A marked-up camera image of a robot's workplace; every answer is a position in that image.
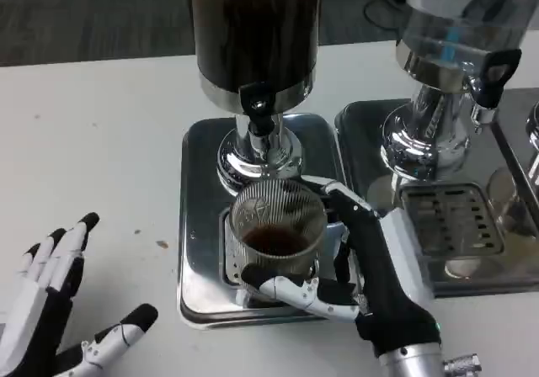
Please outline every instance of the silver metal rim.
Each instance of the silver metal rim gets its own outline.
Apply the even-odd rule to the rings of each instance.
[[[399,66],[416,81],[443,93],[464,93],[466,91],[465,74],[461,68],[435,64],[412,51],[404,41],[397,44]]]
[[[244,114],[242,105],[239,102],[239,94],[231,93],[225,89],[219,88],[213,82],[208,80],[199,70],[200,85],[202,91],[208,99],[221,109],[225,109],[234,114]],[[275,106],[273,114],[282,114],[288,109],[292,109],[305,100],[312,91],[312,85],[316,76],[315,69],[307,74],[299,83],[278,92],[275,95]]]
[[[265,181],[260,181],[260,182],[275,182],[275,181],[282,181],[282,182],[290,182],[290,183],[295,183],[299,189],[301,189],[305,194],[308,194],[309,196],[311,196],[313,202],[316,202],[316,205],[318,206],[318,208],[321,210],[321,213],[324,213],[324,216],[325,216],[325,209],[324,209],[324,206],[323,206],[323,203],[322,203],[322,200],[320,199],[320,197],[315,194],[313,191],[311,191],[311,189],[307,188],[306,186],[303,186],[302,184],[296,182],[296,181],[292,181],[290,179],[266,179]],[[249,191],[248,191],[248,187],[245,188],[241,194],[248,194]],[[309,247],[305,248],[303,251],[300,251],[300,252],[296,252],[296,253],[293,253],[292,255],[285,255],[285,256],[277,256],[277,255],[269,255],[268,253],[264,253],[264,252],[261,252],[257,249],[254,249],[253,247],[247,245],[242,238],[240,238],[238,235],[237,235],[237,230],[236,230],[236,227],[234,226],[234,224],[232,223],[231,219],[230,219],[231,216],[228,216],[228,224],[230,226],[230,230],[232,232],[232,236],[233,236],[233,239],[235,240],[235,242],[237,244],[239,244],[240,246],[243,247],[243,249],[245,249],[246,251],[250,251],[250,252],[254,252],[256,253],[257,255],[259,255],[260,257],[262,258],[267,258],[267,259],[282,259],[282,260],[286,260],[286,259],[294,259],[294,258],[299,258],[299,257],[302,257],[304,255],[307,255],[308,253],[311,253],[312,251],[315,251],[318,249],[318,247],[320,246],[320,244],[323,242],[323,233],[326,231],[326,228],[328,226],[328,223],[327,221],[324,222],[323,226],[322,226],[322,231],[320,232],[320,235],[317,237],[317,239],[314,241],[314,242],[311,242],[311,245],[309,245]]]

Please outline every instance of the coffee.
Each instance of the coffee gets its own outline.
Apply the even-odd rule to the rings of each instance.
[[[251,230],[243,242],[258,252],[286,257],[309,247],[309,241],[299,232],[284,226],[261,226]]]
[[[202,74],[237,93],[268,82],[277,92],[301,82],[316,62],[319,0],[193,0]]]

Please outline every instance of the floor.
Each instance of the floor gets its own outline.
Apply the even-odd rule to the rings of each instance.
[[[370,0],[323,0],[320,43],[389,40],[367,22]],[[195,52],[188,0],[0,0],[0,66],[92,61]],[[369,10],[393,26],[394,10]]]

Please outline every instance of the table surface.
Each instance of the table surface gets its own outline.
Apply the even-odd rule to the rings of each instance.
[[[533,45],[537,32],[526,37],[513,88],[539,87]],[[354,100],[409,97],[415,83],[393,50],[392,42],[321,48],[312,96],[295,111],[333,123]],[[0,69],[0,321],[21,253],[94,210],[102,220],[88,244],[65,344],[91,338],[142,302],[160,312],[105,375],[380,375],[370,344],[348,325],[203,332],[181,321],[182,139],[195,121],[225,115],[198,81],[193,56]],[[533,375],[538,311],[537,293],[437,300],[445,356],[477,352],[488,377]]]

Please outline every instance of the robotic arm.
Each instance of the robotic arm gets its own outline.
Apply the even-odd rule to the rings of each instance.
[[[387,377],[469,376],[480,371],[476,355],[442,361],[440,331],[426,309],[431,293],[422,283],[417,261],[410,260],[415,259],[413,248],[406,251],[413,242],[403,244],[397,239],[407,238],[397,236],[397,229],[402,228],[394,226],[396,222],[406,226],[403,212],[396,209],[382,219],[342,183],[310,176],[303,176],[302,181],[329,196],[348,227],[346,245],[339,250],[336,262],[342,261],[340,257],[346,257],[348,251],[356,255],[368,312],[361,312],[351,295],[354,285],[343,274],[339,281],[303,280],[249,265],[242,279],[261,293],[296,308],[336,321],[354,322],[360,336],[372,342]]]
[[[23,255],[21,289],[0,339],[0,377],[92,377],[135,344],[157,319],[140,305],[119,323],[56,354],[83,277],[82,252],[98,215],[58,229]]]

